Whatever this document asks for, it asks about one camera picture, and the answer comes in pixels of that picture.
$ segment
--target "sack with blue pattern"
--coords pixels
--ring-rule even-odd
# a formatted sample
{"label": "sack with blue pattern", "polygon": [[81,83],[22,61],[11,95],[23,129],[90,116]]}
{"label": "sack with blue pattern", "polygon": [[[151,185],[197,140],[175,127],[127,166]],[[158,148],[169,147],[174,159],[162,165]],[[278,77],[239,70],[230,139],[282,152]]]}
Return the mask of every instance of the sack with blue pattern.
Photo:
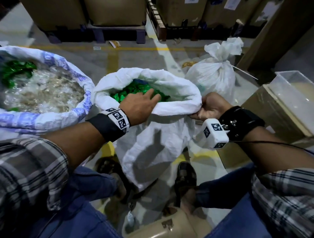
{"label": "sack with blue pattern", "polygon": [[92,107],[91,91],[95,87],[93,81],[64,57],[50,52],[17,46],[0,47],[0,65],[4,62],[18,60],[37,60],[48,66],[58,66],[68,70],[84,89],[84,99],[69,112],[31,113],[6,111],[0,108],[0,128],[20,134],[43,134],[74,125],[83,120]]}

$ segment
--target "cardboard box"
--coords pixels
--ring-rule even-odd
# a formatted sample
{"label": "cardboard box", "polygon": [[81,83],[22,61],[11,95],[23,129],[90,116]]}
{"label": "cardboard box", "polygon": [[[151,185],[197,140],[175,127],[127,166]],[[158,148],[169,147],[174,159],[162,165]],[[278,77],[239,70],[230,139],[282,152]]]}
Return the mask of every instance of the cardboard box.
{"label": "cardboard box", "polygon": [[45,31],[57,27],[80,29],[87,23],[79,0],[21,0],[21,3],[35,24]]}
{"label": "cardboard box", "polygon": [[244,24],[251,18],[261,0],[210,0],[202,17],[208,28],[222,25],[231,28],[240,19]]}
{"label": "cardboard box", "polygon": [[197,26],[207,0],[157,0],[156,8],[169,27]]}
{"label": "cardboard box", "polygon": [[84,0],[95,26],[142,26],[146,21],[145,0]]}
{"label": "cardboard box", "polygon": [[253,14],[250,25],[262,26],[268,22],[279,9],[283,0],[263,0]]}
{"label": "cardboard box", "polygon": [[[314,135],[267,85],[261,86],[242,107],[262,118],[266,129],[283,141],[302,148],[314,145]],[[225,168],[240,167],[251,161],[235,143],[228,143],[217,152]]]}

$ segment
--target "white sack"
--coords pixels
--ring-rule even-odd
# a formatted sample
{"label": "white sack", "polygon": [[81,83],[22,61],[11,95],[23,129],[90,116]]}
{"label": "white sack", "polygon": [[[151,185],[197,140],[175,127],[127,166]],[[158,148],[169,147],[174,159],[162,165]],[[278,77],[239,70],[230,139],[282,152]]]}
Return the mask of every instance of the white sack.
{"label": "white sack", "polygon": [[231,55],[242,53],[243,41],[241,38],[228,38],[219,43],[205,45],[204,49],[211,58],[194,64],[185,78],[194,83],[202,96],[210,92],[217,92],[229,103],[234,100],[235,73],[227,60]]}
{"label": "white sack", "polygon": [[50,52],[17,46],[0,47],[0,64],[12,59],[33,59],[49,66],[59,66],[72,73],[78,84],[84,88],[84,99],[69,112],[31,113],[6,111],[0,108],[0,128],[19,134],[42,134],[68,127],[80,122],[88,114],[92,103],[93,81],[64,57]]}
{"label": "white sack", "polygon": [[100,80],[92,92],[92,102],[102,110],[118,107],[119,103],[110,94],[122,90],[136,78],[145,80],[173,100],[159,102],[146,123],[131,127],[114,143],[123,172],[142,191],[187,146],[195,129],[194,121],[187,115],[196,113],[202,100],[194,84],[168,71],[122,68]]}

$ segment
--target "left hand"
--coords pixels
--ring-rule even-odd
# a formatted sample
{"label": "left hand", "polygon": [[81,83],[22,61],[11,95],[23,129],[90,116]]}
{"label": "left hand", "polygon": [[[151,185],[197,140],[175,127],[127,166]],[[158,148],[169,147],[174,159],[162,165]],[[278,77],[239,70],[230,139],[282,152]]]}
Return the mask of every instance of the left hand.
{"label": "left hand", "polygon": [[129,118],[131,126],[136,126],[147,121],[154,107],[161,100],[161,96],[156,94],[153,98],[154,89],[148,90],[145,94],[142,92],[136,94],[128,94],[120,103],[124,113]]}

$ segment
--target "right hand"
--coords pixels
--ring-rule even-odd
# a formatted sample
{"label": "right hand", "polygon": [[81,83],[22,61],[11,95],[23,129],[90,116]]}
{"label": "right hand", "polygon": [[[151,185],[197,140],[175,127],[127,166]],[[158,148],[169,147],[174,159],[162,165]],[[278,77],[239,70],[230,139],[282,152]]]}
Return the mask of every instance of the right hand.
{"label": "right hand", "polygon": [[209,118],[219,119],[222,114],[232,107],[222,96],[212,92],[202,97],[202,108],[197,113],[190,115],[190,117],[201,121]]}
{"label": "right hand", "polygon": [[153,98],[154,89],[148,90],[145,94],[128,94],[120,103],[119,108],[129,118],[130,126],[136,126],[145,122],[154,107],[161,100],[161,96],[156,94]]}

